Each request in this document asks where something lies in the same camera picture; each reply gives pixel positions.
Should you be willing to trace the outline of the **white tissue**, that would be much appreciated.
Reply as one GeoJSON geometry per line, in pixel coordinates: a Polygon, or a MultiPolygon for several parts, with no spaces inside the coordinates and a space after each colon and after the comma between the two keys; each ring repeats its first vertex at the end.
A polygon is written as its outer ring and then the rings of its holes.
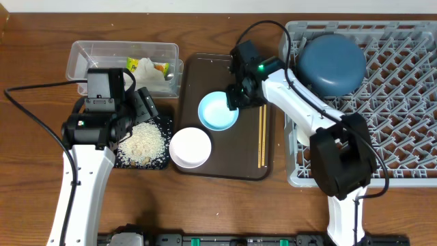
{"type": "Polygon", "coordinates": [[[163,74],[158,70],[154,70],[154,73],[148,73],[147,75],[133,74],[133,76],[136,81],[137,89],[140,87],[146,87],[150,92],[158,93],[167,93],[171,91],[170,83],[168,80],[166,80],[167,76],[164,77],[163,74]]]}

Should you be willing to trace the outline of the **rice food scraps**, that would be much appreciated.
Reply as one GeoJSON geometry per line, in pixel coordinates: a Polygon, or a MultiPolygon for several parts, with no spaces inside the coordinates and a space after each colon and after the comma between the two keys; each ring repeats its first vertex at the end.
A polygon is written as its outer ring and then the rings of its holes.
{"type": "Polygon", "coordinates": [[[134,126],[132,136],[119,145],[117,157],[125,165],[158,169],[165,163],[165,147],[158,125],[141,123],[134,126]]]}

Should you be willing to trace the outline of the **yellow green snack wrapper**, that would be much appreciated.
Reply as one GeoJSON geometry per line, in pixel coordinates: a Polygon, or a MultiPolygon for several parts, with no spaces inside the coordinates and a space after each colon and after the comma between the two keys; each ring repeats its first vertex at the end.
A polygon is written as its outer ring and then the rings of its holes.
{"type": "Polygon", "coordinates": [[[135,59],[128,57],[126,67],[135,75],[147,75],[148,73],[154,73],[154,70],[158,70],[165,77],[169,71],[169,63],[155,62],[150,58],[135,59]]]}

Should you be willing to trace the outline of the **light blue bowl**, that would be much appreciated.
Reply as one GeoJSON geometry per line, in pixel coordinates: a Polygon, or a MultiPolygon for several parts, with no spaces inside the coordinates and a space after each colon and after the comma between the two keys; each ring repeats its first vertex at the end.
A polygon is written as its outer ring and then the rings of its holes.
{"type": "Polygon", "coordinates": [[[212,131],[225,131],[237,121],[239,109],[230,110],[225,92],[211,92],[205,95],[198,106],[200,122],[212,131]]]}

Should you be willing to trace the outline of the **dark blue plate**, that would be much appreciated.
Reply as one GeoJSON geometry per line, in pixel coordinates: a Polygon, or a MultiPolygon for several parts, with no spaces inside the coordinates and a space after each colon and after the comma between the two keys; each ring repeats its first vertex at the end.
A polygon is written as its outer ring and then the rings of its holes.
{"type": "Polygon", "coordinates": [[[322,97],[344,96],[357,90],[366,72],[366,59],[360,47],[339,34],[320,36],[298,56],[299,81],[322,97]]]}

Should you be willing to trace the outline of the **white cup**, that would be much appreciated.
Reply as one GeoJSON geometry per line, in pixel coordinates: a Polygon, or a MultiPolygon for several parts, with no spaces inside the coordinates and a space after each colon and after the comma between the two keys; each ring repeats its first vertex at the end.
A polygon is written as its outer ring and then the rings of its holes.
{"type": "Polygon", "coordinates": [[[303,129],[299,125],[296,125],[295,129],[296,129],[297,141],[304,146],[309,146],[310,145],[309,136],[303,131],[303,129]]]}

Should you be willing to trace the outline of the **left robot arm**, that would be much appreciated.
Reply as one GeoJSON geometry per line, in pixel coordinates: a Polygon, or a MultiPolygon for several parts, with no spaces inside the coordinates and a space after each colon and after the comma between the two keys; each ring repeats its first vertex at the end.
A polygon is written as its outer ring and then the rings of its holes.
{"type": "Polygon", "coordinates": [[[96,245],[104,191],[120,143],[158,115],[146,87],[125,86],[127,68],[90,68],[87,95],[61,128],[64,173],[49,245],[96,245]]]}

